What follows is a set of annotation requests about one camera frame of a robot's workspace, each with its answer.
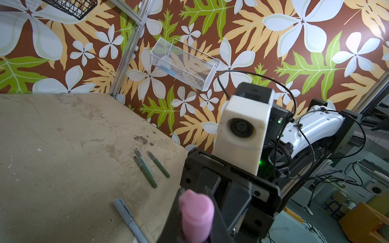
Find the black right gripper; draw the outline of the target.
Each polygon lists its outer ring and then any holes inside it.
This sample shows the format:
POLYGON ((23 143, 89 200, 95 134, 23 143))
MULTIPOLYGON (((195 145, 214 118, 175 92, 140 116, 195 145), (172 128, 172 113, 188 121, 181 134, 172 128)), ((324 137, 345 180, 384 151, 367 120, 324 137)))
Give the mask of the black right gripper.
POLYGON ((196 193, 210 190, 237 243, 264 240, 281 204, 278 186, 198 148, 188 153, 180 186, 196 193))

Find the light green pen body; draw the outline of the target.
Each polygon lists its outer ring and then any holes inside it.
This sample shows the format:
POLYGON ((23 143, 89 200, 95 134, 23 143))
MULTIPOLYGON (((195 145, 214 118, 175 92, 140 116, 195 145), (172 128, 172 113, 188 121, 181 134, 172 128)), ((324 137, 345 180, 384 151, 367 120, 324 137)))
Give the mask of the light green pen body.
POLYGON ((140 150, 138 150, 137 148, 135 148, 135 154, 136 154, 136 157, 138 159, 140 159, 140 161, 145 165, 145 167, 147 168, 147 170, 150 172, 150 174, 152 175, 152 177, 154 177, 154 174, 153 172, 151 171, 151 169, 149 168, 148 164, 146 163, 142 153, 140 152, 140 150))

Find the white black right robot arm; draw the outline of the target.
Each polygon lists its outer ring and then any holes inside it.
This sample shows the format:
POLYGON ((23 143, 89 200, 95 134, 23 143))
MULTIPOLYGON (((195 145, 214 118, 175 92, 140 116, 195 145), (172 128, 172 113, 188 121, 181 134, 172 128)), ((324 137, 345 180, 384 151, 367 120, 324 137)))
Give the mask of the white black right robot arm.
POLYGON ((361 115, 315 99, 292 113, 269 98, 230 97, 213 152, 193 148, 159 242, 316 243, 283 211, 312 173, 352 137, 361 115))

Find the dark green pen cap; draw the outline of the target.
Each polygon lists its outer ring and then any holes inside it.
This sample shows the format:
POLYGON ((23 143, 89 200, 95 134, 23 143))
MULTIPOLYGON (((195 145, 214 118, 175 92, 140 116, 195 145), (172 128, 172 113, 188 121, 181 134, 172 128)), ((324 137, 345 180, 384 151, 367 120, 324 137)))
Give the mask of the dark green pen cap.
POLYGON ((152 154, 150 151, 147 151, 148 155, 152 159, 152 161, 157 165, 157 167, 161 170, 161 172, 165 175, 166 178, 170 178, 169 172, 166 170, 166 168, 162 165, 162 163, 152 154))

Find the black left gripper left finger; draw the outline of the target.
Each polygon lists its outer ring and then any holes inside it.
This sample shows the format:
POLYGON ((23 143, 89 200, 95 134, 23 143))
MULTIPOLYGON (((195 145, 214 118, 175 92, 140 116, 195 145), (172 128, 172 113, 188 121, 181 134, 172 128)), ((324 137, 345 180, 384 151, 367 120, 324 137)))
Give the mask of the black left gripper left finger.
POLYGON ((165 226, 159 236, 157 243, 183 243, 184 236, 182 233, 182 215, 179 206, 179 198, 184 193, 184 189, 177 191, 171 210, 166 220, 165 226))

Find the dark green pen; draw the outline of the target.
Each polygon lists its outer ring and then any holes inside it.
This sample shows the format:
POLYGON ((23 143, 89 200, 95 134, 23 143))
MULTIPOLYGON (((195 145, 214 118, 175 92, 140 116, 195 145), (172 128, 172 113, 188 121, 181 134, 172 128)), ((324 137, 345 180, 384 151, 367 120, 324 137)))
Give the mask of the dark green pen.
POLYGON ((150 171, 147 169, 147 167, 144 164, 144 162, 140 158, 138 158, 136 156, 134 156, 134 158, 135 158, 135 161, 137 162, 138 166, 140 167, 141 171, 143 172, 143 174, 147 178, 148 182, 152 186, 152 188, 157 188, 158 185, 155 182, 155 180, 154 180, 152 174, 150 173, 150 171))

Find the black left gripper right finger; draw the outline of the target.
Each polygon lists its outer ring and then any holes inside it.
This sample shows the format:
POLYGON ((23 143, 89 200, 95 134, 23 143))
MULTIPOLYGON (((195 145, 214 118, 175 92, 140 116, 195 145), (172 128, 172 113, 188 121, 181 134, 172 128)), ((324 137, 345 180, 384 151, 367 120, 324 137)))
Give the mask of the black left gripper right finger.
POLYGON ((215 201, 212 191, 209 188, 205 188, 205 195, 210 197, 214 206, 214 217, 210 234, 205 241, 206 243, 233 243, 233 239, 230 232, 227 229, 225 221, 221 215, 219 207, 215 201))

